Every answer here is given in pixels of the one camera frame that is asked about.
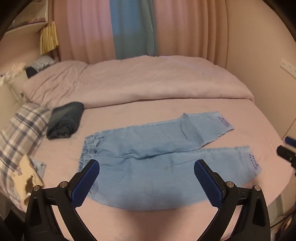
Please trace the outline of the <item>light blue denim pants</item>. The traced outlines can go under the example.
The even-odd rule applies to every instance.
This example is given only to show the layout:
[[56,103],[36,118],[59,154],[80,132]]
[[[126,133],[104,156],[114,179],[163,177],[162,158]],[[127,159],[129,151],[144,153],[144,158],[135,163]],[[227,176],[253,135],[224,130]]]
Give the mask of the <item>light blue denim pants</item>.
[[90,135],[84,140],[79,168],[93,159],[100,173],[89,197],[135,211],[195,204],[206,198],[194,174],[199,159],[224,180],[243,186],[261,172],[250,147],[207,148],[232,130],[220,113],[211,112]]

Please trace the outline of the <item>beige patterned cloth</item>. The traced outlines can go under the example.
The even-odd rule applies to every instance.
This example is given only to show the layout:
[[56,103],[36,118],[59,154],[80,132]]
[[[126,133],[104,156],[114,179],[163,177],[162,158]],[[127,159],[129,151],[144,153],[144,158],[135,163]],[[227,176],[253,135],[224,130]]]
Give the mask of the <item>beige patterned cloth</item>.
[[28,205],[30,195],[36,185],[44,187],[42,178],[45,168],[44,163],[32,160],[28,155],[23,155],[21,158],[12,175],[12,180],[22,204]]

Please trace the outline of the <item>pink bed sheet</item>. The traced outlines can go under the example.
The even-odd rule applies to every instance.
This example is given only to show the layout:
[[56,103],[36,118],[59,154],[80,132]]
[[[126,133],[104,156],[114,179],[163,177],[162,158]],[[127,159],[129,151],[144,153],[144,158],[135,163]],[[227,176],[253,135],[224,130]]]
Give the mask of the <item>pink bed sheet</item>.
[[167,99],[87,109],[72,137],[43,140],[34,159],[46,165],[47,187],[99,161],[78,209],[97,240],[197,240],[216,209],[194,162],[204,159],[237,186],[261,186],[270,204],[292,175],[280,144],[247,99]]

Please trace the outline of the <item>folded dark blue garment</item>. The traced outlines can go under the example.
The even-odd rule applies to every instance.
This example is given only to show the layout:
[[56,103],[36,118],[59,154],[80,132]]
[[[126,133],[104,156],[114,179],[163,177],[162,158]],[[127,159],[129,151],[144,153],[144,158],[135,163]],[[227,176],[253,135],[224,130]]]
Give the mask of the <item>folded dark blue garment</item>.
[[70,102],[53,109],[46,138],[49,140],[70,138],[78,131],[83,112],[84,104],[81,102]]

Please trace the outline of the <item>pink curtain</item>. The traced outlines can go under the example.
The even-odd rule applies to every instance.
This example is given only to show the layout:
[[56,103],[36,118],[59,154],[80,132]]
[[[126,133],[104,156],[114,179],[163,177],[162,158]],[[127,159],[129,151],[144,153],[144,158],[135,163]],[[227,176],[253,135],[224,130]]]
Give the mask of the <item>pink curtain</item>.
[[[52,1],[63,61],[89,64],[117,59],[110,1]],[[225,67],[226,1],[154,1],[157,56],[201,57]]]

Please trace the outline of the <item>pink duvet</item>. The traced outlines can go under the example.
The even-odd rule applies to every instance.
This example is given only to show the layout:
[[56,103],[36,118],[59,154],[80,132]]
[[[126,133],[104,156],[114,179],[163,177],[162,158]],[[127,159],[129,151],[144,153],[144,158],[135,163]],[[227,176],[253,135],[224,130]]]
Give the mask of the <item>pink duvet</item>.
[[29,78],[23,94],[48,109],[74,101],[98,108],[171,98],[254,99],[226,69],[185,56],[140,56],[96,64],[63,61]]

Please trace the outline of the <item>plush toy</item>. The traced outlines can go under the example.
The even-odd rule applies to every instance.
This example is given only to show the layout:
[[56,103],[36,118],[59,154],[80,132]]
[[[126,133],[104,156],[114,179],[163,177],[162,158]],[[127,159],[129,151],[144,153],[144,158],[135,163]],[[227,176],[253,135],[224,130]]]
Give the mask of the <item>plush toy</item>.
[[16,63],[12,66],[11,70],[7,71],[4,74],[1,74],[1,77],[0,77],[1,86],[3,86],[8,81],[10,81],[12,78],[19,75],[21,72],[23,72],[25,70],[25,67],[26,67],[26,63],[24,62]]

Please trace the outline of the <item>small plaid pillow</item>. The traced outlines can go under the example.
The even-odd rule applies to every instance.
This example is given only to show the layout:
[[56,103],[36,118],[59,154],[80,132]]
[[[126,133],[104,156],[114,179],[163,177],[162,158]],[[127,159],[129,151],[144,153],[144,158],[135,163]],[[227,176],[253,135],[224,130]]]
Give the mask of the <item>small plaid pillow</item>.
[[54,65],[56,61],[48,55],[41,56],[39,59],[33,62],[31,65],[37,72],[40,72],[51,65]]

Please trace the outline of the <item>yellow tassel bundle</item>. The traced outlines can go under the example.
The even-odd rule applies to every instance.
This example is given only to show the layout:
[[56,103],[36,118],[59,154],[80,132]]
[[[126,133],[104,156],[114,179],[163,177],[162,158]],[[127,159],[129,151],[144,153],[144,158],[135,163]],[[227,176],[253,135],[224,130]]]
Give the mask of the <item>yellow tassel bundle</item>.
[[55,22],[51,22],[49,25],[41,29],[40,32],[40,54],[47,54],[59,46],[59,40],[57,35],[57,29]]

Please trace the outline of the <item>blue grey curtain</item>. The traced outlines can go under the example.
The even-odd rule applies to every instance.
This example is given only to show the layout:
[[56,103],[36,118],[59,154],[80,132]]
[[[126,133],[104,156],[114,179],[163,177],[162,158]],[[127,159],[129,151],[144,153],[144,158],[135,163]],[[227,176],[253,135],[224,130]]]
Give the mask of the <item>blue grey curtain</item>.
[[117,59],[157,56],[154,1],[110,1],[110,12]]

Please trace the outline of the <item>white wall socket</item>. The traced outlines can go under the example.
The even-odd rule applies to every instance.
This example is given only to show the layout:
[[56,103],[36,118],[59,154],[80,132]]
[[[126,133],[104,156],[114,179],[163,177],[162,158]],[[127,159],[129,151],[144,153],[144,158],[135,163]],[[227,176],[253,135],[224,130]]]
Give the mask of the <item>white wall socket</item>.
[[290,64],[285,59],[281,59],[280,67],[285,70],[287,73],[289,73],[291,76],[296,78],[296,68],[292,64]]

